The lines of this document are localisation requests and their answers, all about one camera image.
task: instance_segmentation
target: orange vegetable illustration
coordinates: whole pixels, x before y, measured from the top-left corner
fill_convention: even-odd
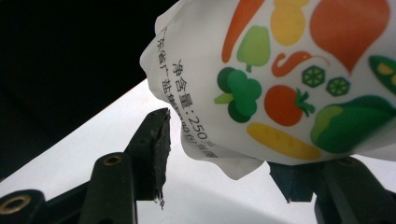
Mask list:
[[[314,41],[334,55],[349,74],[389,22],[386,0],[322,0],[310,22]]]
[[[271,16],[271,29],[276,41],[284,46],[296,43],[305,28],[304,13],[301,7],[309,0],[275,0]]]
[[[224,40],[221,59],[224,63],[230,61],[233,46],[242,31],[259,10],[264,0],[239,0],[238,6],[233,13],[227,35]]]
[[[309,95],[301,94],[300,90],[277,85],[271,87],[264,98],[264,108],[267,115],[276,123],[292,126],[300,121],[303,112],[308,117],[315,112],[315,108],[305,102]]]

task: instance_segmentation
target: green vegetable illustration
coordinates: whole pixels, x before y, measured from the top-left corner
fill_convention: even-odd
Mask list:
[[[263,66],[270,58],[270,38],[268,29],[262,26],[252,26],[239,45],[236,58],[247,64],[247,71],[251,66]]]
[[[328,105],[317,114],[311,140],[331,153],[348,152],[395,117],[396,109],[374,95]]]
[[[343,77],[329,80],[326,91],[332,96],[342,96],[349,92],[350,83]]]
[[[369,63],[378,80],[396,94],[396,61],[375,55],[369,58]]]
[[[215,104],[228,104],[228,113],[236,122],[250,120],[262,94],[260,83],[241,70],[225,67],[219,72],[218,85],[224,93],[215,99]]]
[[[315,88],[325,81],[325,71],[317,66],[310,66],[303,71],[303,83]]]

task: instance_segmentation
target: red vegetable illustration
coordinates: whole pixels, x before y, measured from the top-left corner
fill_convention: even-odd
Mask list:
[[[361,55],[389,22],[386,0],[322,0],[312,14],[314,41],[352,72]]]
[[[272,65],[272,73],[274,74],[275,77],[283,77],[287,75],[297,65],[311,58],[321,58],[324,61],[326,61],[327,64],[329,64],[329,62],[326,59],[320,56],[312,56],[310,53],[306,51],[297,51],[291,54],[289,58],[282,65],[279,65],[279,62],[283,60],[285,57],[286,57],[285,53],[280,53],[277,55],[276,59],[274,60],[274,63]]]
[[[303,112],[308,117],[315,108],[305,102],[309,95],[301,94],[300,90],[277,85],[273,86],[265,95],[264,108],[267,115],[276,123],[283,126],[292,126],[300,121]]]

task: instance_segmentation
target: broccoli illustration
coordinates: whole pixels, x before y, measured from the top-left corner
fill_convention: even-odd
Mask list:
[[[224,93],[215,99],[215,104],[228,104],[230,117],[245,123],[256,113],[256,100],[262,94],[262,86],[241,71],[231,67],[223,68],[218,75],[218,85]]]

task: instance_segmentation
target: food packaging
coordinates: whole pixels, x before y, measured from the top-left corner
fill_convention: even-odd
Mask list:
[[[390,0],[181,0],[140,64],[186,154],[232,179],[264,161],[393,161],[395,13]]]

